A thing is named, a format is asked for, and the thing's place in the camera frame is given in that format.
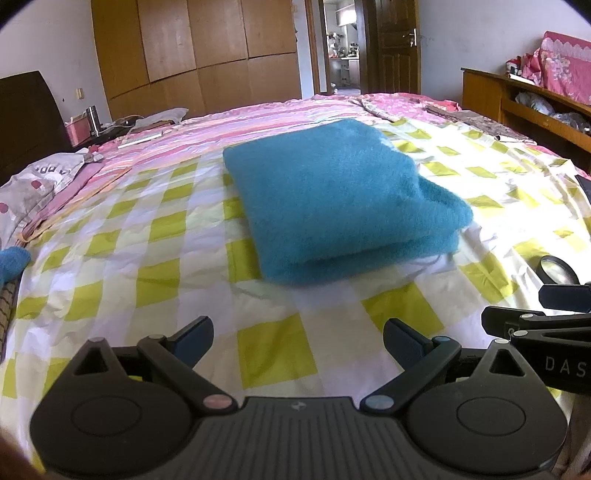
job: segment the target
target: yellow checkered bedsheet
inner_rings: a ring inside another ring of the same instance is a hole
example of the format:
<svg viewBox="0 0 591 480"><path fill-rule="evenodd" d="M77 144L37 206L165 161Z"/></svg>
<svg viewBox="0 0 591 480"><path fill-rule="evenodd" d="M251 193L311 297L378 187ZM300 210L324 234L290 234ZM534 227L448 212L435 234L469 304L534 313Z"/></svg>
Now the yellow checkered bedsheet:
<svg viewBox="0 0 591 480"><path fill-rule="evenodd" d="M375 127L473 206L457 253L330 284L267 284L221 150L126 176L32 244L0 367L0 424L33 454L32 412L89 337L133 345L209 315L216 337L196 369L238 399L359 400L400 372L382 344L390 317L483 347L485 306L540 309L540 255L591 280L591 209L570 161L462 124Z"/></svg>

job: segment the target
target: door handle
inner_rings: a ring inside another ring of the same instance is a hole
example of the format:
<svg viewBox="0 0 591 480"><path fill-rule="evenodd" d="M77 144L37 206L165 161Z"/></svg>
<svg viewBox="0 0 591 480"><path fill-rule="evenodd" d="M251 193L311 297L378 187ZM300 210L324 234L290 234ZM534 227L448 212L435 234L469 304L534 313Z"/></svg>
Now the door handle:
<svg viewBox="0 0 591 480"><path fill-rule="evenodd" d="M409 45L410 47L417 46L417 29L416 28L413 28L409 33L404 34L402 37L410 39L410 45Z"/></svg>

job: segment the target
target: pink box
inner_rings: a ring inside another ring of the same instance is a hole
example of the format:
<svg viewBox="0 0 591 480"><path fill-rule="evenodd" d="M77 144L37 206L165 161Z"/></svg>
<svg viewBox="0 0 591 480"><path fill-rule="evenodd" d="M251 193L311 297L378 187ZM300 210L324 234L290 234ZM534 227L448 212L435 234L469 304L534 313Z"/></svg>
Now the pink box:
<svg viewBox="0 0 591 480"><path fill-rule="evenodd" d="M81 144L84 140L90 137L90 124L88 123L87 116L75 120L73 122L66 123L66 131L72 147Z"/></svg>

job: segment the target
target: folded blue towel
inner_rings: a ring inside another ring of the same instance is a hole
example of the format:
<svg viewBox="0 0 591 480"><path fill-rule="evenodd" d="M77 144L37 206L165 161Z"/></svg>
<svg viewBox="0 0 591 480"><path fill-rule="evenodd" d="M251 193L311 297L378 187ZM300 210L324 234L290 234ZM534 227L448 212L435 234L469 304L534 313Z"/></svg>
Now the folded blue towel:
<svg viewBox="0 0 591 480"><path fill-rule="evenodd" d="M17 278L31 261L31 254L21 247L0 251L0 288Z"/></svg>
<svg viewBox="0 0 591 480"><path fill-rule="evenodd" d="M453 252L471 208L377 129L342 120L224 150L263 276L342 278Z"/></svg>

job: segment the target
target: wardrobe door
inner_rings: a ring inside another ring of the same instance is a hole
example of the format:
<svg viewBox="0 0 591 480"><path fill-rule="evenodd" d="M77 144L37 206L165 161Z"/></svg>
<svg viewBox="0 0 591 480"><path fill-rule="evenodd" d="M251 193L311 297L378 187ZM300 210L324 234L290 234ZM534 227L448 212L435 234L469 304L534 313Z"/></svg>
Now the wardrobe door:
<svg viewBox="0 0 591 480"><path fill-rule="evenodd" d="M238 60L199 69L199 83L207 113L253 105L248 62Z"/></svg>
<svg viewBox="0 0 591 480"><path fill-rule="evenodd" d="M187 0L197 67L248 58L240 0Z"/></svg>
<svg viewBox="0 0 591 480"><path fill-rule="evenodd" d="M296 51L290 0L242 0L248 56Z"/></svg>
<svg viewBox="0 0 591 480"><path fill-rule="evenodd" d="M164 99L166 109L183 107L189 111L185 118L205 115L205 106L197 70L181 73L153 83L152 91Z"/></svg>
<svg viewBox="0 0 591 480"><path fill-rule="evenodd" d="M154 85L147 84L109 99L111 118L123 118L128 115L148 116L166 110L162 95L155 95Z"/></svg>
<svg viewBox="0 0 591 480"><path fill-rule="evenodd" d="M138 12L150 82L194 70L187 0L138 0Z"/></svg>
<svg viewBox="0 0 591 480"><path fill-rule="evenodd" d="M92 21L106 97L146 85L148 70L136 0L92 0Z"/></svg>
<svg viewBox="0 0 591 480"><path fill-rule="evenodd" d="M285 102L301 98L297 53L248 60L252 103Z"/></svg>

